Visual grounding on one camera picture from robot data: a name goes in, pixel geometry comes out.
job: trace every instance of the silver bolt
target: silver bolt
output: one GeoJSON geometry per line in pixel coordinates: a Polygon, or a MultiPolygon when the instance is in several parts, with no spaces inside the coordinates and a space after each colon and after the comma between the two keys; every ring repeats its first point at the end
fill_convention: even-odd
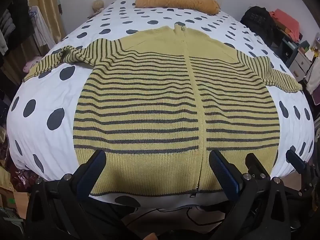
{"type": "Polygon", "coordinates": [[[276,183],[276,184],[279,184],[281,182],[281,179],[279,179],[278,177],[274,177],[273,178],[273,181],[276,183]]]}
{"type": "Polygon", "coordinates": [[[71,175],[70,173],[67,173],[67,174],[65,174],[65,175],[63,176],[63,179],[64,179],[64,180],[70,180],[71,177],[72,177],[72,175],[71,175]]]}
{"type": "Polygon", "coordinates": [[[251,177],[251,175],[249,173],[245,173],[245,174],[243,174],[243,178],[245,180],[250,180],[252,177],[251,177]]]}
{"type": "Polygon", "coordinates": [[[40,184],[41,182],[42,182],[42,178],[39,177],[38,179],[36,179],[36,182],[35,182],[35,183],[36,183],[36,184],[40,184]]]}

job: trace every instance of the person's leg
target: person's leg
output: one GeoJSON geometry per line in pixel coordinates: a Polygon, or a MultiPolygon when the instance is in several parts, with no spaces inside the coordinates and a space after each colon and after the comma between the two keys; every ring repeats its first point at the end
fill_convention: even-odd
{"type": "Polygon", "coordinates": [[[140,240],[121,221],[121,218],[134,212],[134,208],[105,203],[90,197],[80,204],[88,215],[92,226],[105,236],[106,239],[140,240]]]}

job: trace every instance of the pink fabric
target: pink fabric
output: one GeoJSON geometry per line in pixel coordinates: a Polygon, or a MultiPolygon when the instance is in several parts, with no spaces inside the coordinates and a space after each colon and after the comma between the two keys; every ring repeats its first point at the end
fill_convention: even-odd
{"type": "Polygon", "coordinates": [[[270,12],[270,15],[273,19],[277,20],[281,24],[283,24],[286,28],[290,30],[288,35],[291,37],[293,41],[299,40],[299,22],[293,19],[290,15],[286,14],[284,11],[277,9],[274,12],[270,12]]]}

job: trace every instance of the white bedspread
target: white bedspread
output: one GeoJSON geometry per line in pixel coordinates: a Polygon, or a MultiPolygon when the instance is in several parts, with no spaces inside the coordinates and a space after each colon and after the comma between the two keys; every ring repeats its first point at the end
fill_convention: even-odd
{"type": "MultiPolygon", "coordinates": [[[[139,9],[135,8],[134,2],[115,1],[54,46],[49,54],[66,45],[86,47],[99,38],[115,40],[136,31],[166,25],[173,28],[175,23],[180,22],[249,56],[267,55],[275,69],[292,76],[259,36],[224,12],[211,16],[188,9],[139,9]]],[[[19,169],[32,169],[47,180],[60,179],[65,173],[73,173],[77,169],[73,118],[81,90],[91,71],[86,64],[64,63],[47,75],[31,78],[21,85],[7,118],[10,153],[19,169]]],[[[278,156],[271,177],[282,177],[293,170],[285,160],[285,153],[290,147],[294,146],[303,160],[309,160],[313,152],[314,125],[307,100],[301,91],[285,93],[277,87],[268,87],[268,90],[280,120],[278,156]]],[[[111,195],[96,198],[115,203],[115,197],[111,195]]],[[[195,199],[198,200],[196,203],[207,203],[199,200],[201,194],[194,199],[183,195],[170,197],[170,204],[160,206],[172,208],[195,199]]],[[[145,206],[154,207],[151,203],[145,206]]]]}

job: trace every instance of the yellow striped sweater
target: yellow striped sweater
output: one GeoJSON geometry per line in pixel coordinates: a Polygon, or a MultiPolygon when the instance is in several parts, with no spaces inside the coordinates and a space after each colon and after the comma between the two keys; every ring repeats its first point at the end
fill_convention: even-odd
{"type": "Polygon", "coordinates": [[[253,152],[271,171],[279,119],[266,85],[301,86],[204,33],[175,25],[86,49],[66,46],[34,66],[25,80],[60,62],[94,67],[76,108],[73,139],[79,163],[95,149],[107,164],[92,194],[160,196],[219,190],[208,156],[219,149],[241,172],[253,152]]]}

